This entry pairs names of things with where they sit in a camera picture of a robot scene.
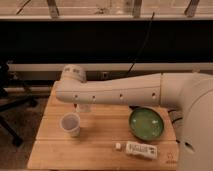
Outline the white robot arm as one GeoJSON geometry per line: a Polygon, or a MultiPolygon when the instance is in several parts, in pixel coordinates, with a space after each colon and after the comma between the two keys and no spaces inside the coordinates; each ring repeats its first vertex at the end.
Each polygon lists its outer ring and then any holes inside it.
{"type": "Polygon", "coordinates": [[[157,73],[88,82],[82,67],[69,64],[55,93],[67,103],[177,108],[183,114],[177,171],[213,171],[213,75],[157,73]]]}

